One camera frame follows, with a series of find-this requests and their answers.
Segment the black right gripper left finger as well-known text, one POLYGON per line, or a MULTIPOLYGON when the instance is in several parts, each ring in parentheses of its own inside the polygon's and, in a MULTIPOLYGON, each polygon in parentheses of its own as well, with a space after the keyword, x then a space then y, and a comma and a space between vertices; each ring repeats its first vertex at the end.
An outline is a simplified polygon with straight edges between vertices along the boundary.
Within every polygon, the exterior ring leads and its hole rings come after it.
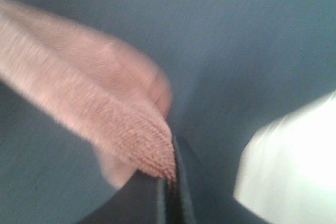
POLYGON ((165 181, 137 171, 112 198, 79 223, 166 223, 165 181))

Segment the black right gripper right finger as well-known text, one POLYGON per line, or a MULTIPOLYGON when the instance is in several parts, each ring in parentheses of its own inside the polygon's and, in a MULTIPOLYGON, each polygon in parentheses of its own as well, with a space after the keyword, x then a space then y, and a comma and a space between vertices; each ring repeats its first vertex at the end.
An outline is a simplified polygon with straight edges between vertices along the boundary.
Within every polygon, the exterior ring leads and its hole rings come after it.
POLYGON ((166 223, 197 224, 186 168, 177 138, 172 138, 176 164, 176 181, 165 183, 166 223))

